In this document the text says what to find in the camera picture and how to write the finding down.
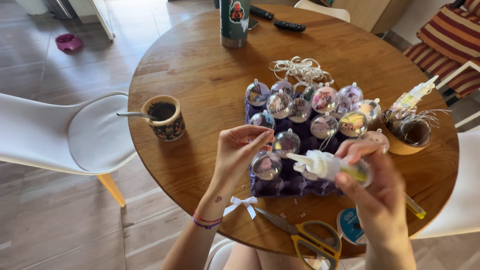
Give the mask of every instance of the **tiled floor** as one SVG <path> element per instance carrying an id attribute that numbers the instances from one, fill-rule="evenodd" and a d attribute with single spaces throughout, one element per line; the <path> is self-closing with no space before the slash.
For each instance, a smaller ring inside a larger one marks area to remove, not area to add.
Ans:
<path id="1" fill-rule="evenodd" d="M 295 3 L 252 1 L 257 2 Z M 28 16 L 13 0 L 0 0 L 0 93 L 67 105 L 112 90 L 127 92 L 148 47 L 172 26 L 214 5 L 211 0 L 110 0 L 107 7 L 114 43 L 100 24 Z M 80 36 L 84 48 L 71 54 L 56 49 L 54 37 L 65 32 Z M 460 102 L 477 111 L 477 100 Z M 456 107 L 456 121 L 471 113 L 462 104 Z M 0 162 L 0 270 L 159 269 L 189 217 L 139 158 L 112 177 L 127 200 L 123 209 L 95 177 Z M 413 244 L 420 270 L 478 269 L 480 233 Z M 343 260 L 342 266 L 362 269 L 361 261 Z"/>

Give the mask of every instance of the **white glue bottle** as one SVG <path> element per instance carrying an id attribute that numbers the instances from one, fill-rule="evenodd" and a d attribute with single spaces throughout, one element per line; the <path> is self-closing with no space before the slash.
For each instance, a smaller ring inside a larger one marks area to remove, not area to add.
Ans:
<path id="1" fill-rule="evenodd" d="M 367 187 L 372 182 L 368 164 L 363 160 L 348 164 L 345 160 L 320 150 L 308 150 L 306 156 L 288 153 L 287 157 L 298 161 L 293 166 L 293 169 L 298 172 L 302 172 L 306 168 L 307 171 L 315 173 L 319 178 L 332 182 L 335 181 L 335 175 L 338 172 L 346 172 L 363 187 Z"/>

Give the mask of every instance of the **hand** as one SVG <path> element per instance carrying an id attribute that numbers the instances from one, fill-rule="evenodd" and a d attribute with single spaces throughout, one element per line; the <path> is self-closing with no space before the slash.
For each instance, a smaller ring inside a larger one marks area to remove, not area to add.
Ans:
<path id="1" fill-rule="evenodd" d="M 273 134 L 272 129 L 256 125 L 242 125 L 220 132 L 212 184 L 234 188 L 258 151 L 272 149 L 266 144 L 274 141 Z"/>
<path id="2" fill-rule="evenodd" d="M 343 142 L 335 156 L 350 164 L 361 157 L 368 162 L 373 182 L 367 189 L 342 172 L 336 175 L 336 184 L 357 204 L 360 225 L 375 252 L 398 255 L 403 257 L 402 263 L 411 263 L 413 252 L 408 239 L 405 184 L 390 156 L 382 153 L 378 144 L 358 140 Z"/>

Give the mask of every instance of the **black remote control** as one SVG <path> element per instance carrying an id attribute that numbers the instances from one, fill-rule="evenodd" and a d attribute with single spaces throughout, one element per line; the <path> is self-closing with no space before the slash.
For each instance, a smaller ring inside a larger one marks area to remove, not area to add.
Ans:
<path id="1" fill-rule="evenodd" d="M 265 10 L 263 10 L 263 9 L 261 9 L 261 8 L 257 8 L 257 7 L 255 7 L 255 6 L 253 6 L 253 5 L 250 5 L 250 13 L 255 14 L 255 15 L 258 15 L 258 16 L 260 16 L 260 17 L 263 17 L 263 18 L 265 18 L 265 19 L 267 19 L 267 20 L 273 19 L 273 16 L 274 16 L 273 13 L 270 13 L 270 12 L 268 12 L 268 11 L 265 11 Z"/>
<path id="2" fill-rule="evenodd" d="M 307 27 L 304 25 L 298 25 L 298 24 L 279 21 L 279 20 L 274 20 L 273 25 L 281 29 L 295 31 L 295 32 L 303 32 L 305 31 L 305 29 L 307 29 Z"/>

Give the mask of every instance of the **green thermos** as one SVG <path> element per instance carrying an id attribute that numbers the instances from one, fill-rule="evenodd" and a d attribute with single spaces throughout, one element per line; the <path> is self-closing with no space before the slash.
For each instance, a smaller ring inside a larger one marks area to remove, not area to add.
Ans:
<path id="1" fill-rule="evenodd" d="M 247 43 L 250 0 L 220 0 L 221 43 L 240 48 Z"/>

